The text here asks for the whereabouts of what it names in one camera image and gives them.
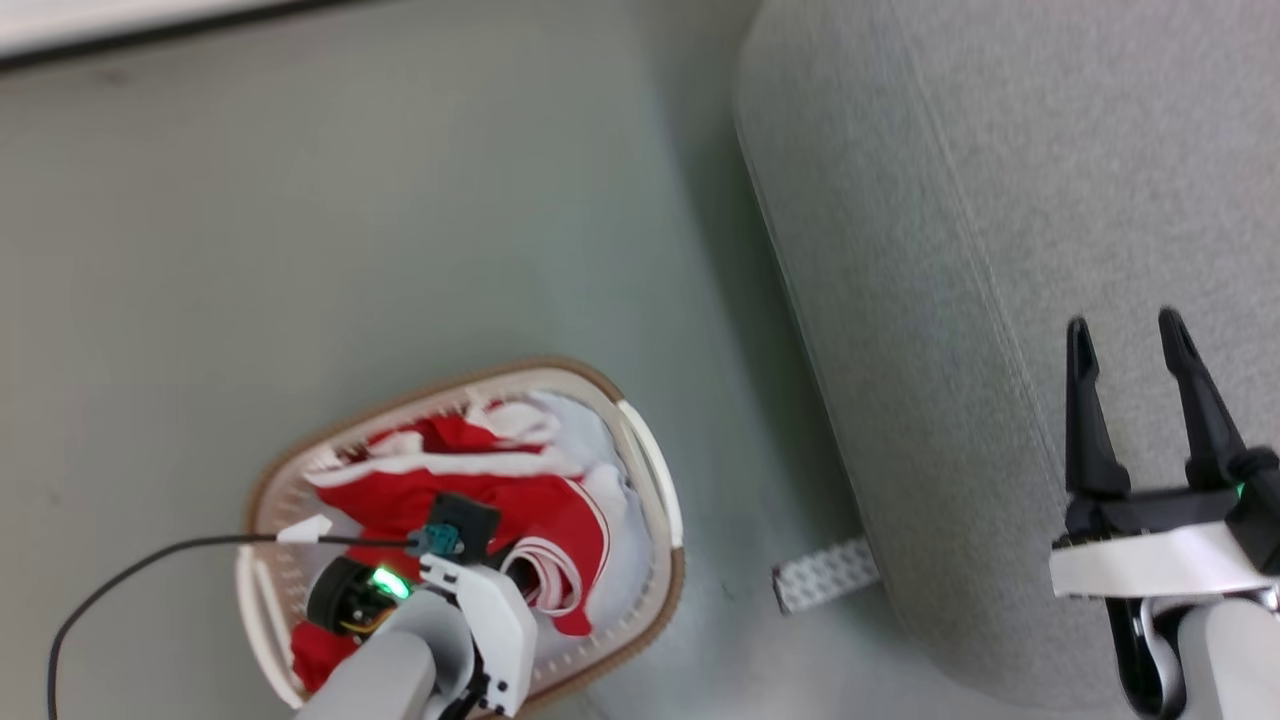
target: laundry basket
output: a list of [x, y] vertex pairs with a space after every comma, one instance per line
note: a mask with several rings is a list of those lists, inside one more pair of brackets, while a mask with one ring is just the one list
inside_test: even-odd
[[[503, 400], [532, 391], [572, 398], [604, 420], [640, 498], [653, 552], [640, 593], [620, 621], [596, 626], [590, 637], [557, 644], [550, 656], [539, 653], [522, 707], [526, 712], [585, 688], [648, 647], [671, 620], [684, 587], [684, 524], [671, 473], [644, 419], [599, 372], [567, 359], [530, 360], [402, 397], [319, 433], [280, 457], [259, 480], [244, 519], [247, 532], [276, 533], [316, 514], [323, 503], [303, 479], [302, 469], [326, 450], [349, 446], [415, 418], [457, 411], [477, 396]], [[305, 620], [315, 569], [340, 552], [333, 546], [244, 546], [237, 559], [241, 619], [253, 656], [271, 688], [293, 708], [302, 707], [308, 693], [293, 675], [291, 634]]]

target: gray sofa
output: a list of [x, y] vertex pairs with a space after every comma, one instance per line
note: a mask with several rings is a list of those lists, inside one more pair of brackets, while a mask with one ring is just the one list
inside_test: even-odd
[[1064, 334], [1116, 454], [1179, 484], [1156, 313], [1247, 441], [1280, 439], [1280, 5], [769, 0], [739, 131], [904, 625], [1012, 703], [1121, 702], [1106, 618], [1055, 600]]

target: green led light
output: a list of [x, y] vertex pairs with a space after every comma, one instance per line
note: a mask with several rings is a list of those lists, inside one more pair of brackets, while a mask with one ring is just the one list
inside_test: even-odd
[[390, 570], [379, 568], [374, 570], [374, 577], [370, 582], [381, 588], [383, 592], [388, 594], [394, 594], [396, 597], [404, 600], [408, 597], [410, 588], [408, 583], [396, 577]]

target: floor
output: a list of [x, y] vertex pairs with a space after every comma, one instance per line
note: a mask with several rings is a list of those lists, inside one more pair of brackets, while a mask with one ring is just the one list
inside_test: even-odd
[[[0, 716], [38, 716], [84, 593], [237, 528], [292, 441], [556, 352], [654, 427], [689, 584], [541, 717], [1027, 717], [942, 678], [879, 591], [777, 611], [769, 568], [859, 527], [732, 129], [755, 4], [387, 0], [0, 77]], [[87, 615], [63, 717], [287, 717], [232, 555]]]

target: black cable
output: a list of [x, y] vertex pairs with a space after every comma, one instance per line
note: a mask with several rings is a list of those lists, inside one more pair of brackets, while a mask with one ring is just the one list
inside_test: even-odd
[[[138, 560], [133, 565], [129, 565], [120, 573], [118, 573], [110, 580], [102, 583], [102, 587], [93, 591], [93, 594], [84, 598], [79, 606], [67, 618], [61, 628], [58, 628], [58, 634], [54, 635], [54, 647], [49, 651], [49, 682], [47, 682], [47, 702], [49, 702], [49, 720], [58, 720], [58, 659], [63, 653], [63, 641], [67, 639], [67, 633], [70, 632], [72, 625], [81, 619], [84, 612], [93, 606], [95, 602], [102, 600], [102, 596], [111, 592], [115, 585], [123, 583], [124, 580], [133, 577], [138, 570], [142, 570], [147, 565], [156, 562], [157, 560], [164, 560], [165, 557], [182, 552], [183, 550], [191, 550], [193, 547], [207, 547], [212, 544], [250, 544], [250, 543], [262, 543], [262, 542], [276, 542], [274, 534], [266, 533], [251, 533], [242, 536], [212, 536], [207, 538], [193, 538], [188, 541], [175, 542], [168, 547], [163, 547], [151, 555]], [[361, 547], [408, 547], [411, 543], [407, 539], [403, 541], [388, 541], [388, 539], [369, 539], [369, 538], [344, 538], [334, 536], [321, 536], [316, 538], [316, 542], [324, 544], [346, 544], [346, 546], [361, 546]]]

